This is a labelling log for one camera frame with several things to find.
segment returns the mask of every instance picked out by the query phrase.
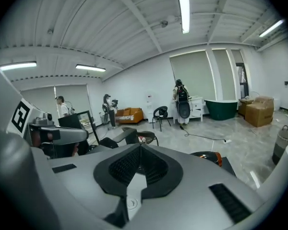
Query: black cable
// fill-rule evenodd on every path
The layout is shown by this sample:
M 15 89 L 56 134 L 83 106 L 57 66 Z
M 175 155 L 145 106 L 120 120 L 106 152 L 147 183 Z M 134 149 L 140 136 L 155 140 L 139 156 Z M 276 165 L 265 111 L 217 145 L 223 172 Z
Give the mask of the black cable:
M 209 140 L 223 140 L 224 142 L 226 142 L 225 139 L 213 139 L 213 138 L 209 138 L 209 137 L 206 137 L 206 136 L 199 136 L 199 135 L 189 134 L 189 132 L 186 131 L 181 125 L 179 125 L 179 128 L 181 128 L 183 131 L 187 132 L 187 133 L 184 135 L 185 137 L 188 137 L 188 136 L 197 136 L 197 137 L 206 138 L 206 139 L 209 139 Z

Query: white wall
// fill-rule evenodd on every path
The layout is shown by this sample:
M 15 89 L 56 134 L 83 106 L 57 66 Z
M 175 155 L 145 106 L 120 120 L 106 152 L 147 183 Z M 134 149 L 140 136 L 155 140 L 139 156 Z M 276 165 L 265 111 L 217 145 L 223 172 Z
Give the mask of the white wall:
M 153 95 L 154 109 L 162 105 L 170 107 L 175 81 L 169 57 L 203 49 L 211 52 L 211 49 L 215 48 L 240 49 L 247 71 L 250 91 L 260 92 L 263 95 L 267 94 L 266 75 L 262 68 L 260 54 L 253 47 L 235 44 L 193 46 L 165 53 L 107 79 L 104 82 L 106 90 L 112 98 L 119 100 L 119 108 L 121 109 L 126 107 L 141 107 L 145 114 L 146 95 L 148 93 Z M 219 79 L 218 67 L 215 59 L 210 59 L 210 61 L 212 70 L 215 71 L 214 78 L 217 78 L 214 79 L 217 99 L 222 100 L 222 96 L 220 95 L 222 93 L 222 86 Z
M 269 95 L 280 98 L 281 107 L 288 109 L 288 39 L 261 52 L 264 72 L 267 75 Z
M 58 85 L 77 85 L 87 84 L 89 101 L 93 112 L 96 125 L 101 124 L 99 113 L 102 111 L 103 96 L 105 94 L 103 84 L 100 79 L 82 78 L 82 77 L 48 77 L 20 80 L 12 83 L 19 91 L 42 88 L 47 86 Z

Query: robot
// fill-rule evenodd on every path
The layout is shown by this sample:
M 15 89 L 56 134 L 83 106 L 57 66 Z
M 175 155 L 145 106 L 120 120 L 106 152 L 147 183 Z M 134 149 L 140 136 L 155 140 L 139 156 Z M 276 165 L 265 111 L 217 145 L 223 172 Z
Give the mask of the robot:
M 36 229 L 253 229 L 288 186 L 288 147 L 257 191 L 211 161 L 153 145 L 48 159 L 33 147 L 34 132 L 43 145 L 76 143 L 87 132 L 54 126 L 1 71 L 0 92 L 0 189 Z M 128 200 L 139 177 L 138 198 Z

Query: tiled floor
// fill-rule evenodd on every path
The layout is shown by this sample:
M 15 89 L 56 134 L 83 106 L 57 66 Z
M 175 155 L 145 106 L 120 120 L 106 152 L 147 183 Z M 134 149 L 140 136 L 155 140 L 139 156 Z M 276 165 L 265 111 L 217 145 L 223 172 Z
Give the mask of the tiled floor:
M 153 131 L 162 147 L 184 153 L 210 151 L 212 149 L 212 151 L 219 152 L 222 157 L 227 157 L 237 177 L 256 189 L 250 172 L 253 171 L 252 174 L 257 176 L 261 184 L 275 168 L 271 159 L 274 144 L 278 131 L 284 125 L 288 126 L 288 116 L 283 111 L 277 111 L 274 113 L 272 124 L 259 128 L 253 127 L 240 116 L 225 121 L 215 121 L 209 117 L 204 117 L 203 122 L 200 122 L 199 119 L 191 119 L 185 127 L 190 134 L 230 139 L 231 142 L 229 143 L 194 136 L 185 137 L 185 132 L 178 125 L 173 125 L 172 120 L 170 123 L 172 126 L 169 126 L 168 122 L 163 122 L 162 132 L 160 132 L 159 123 L 153 129 L 152 124 L 142 121 L 138 126 L 123 125 L 108 132 L 105 126 L 101 126 L 97 129 L 97 134 L 100 139 L 104 135 L 113 138 L 122 132 L 121 127 L 133 127 L 138 131 Z M 94 135 L 90 139 L 90 143 L 94 141 Z

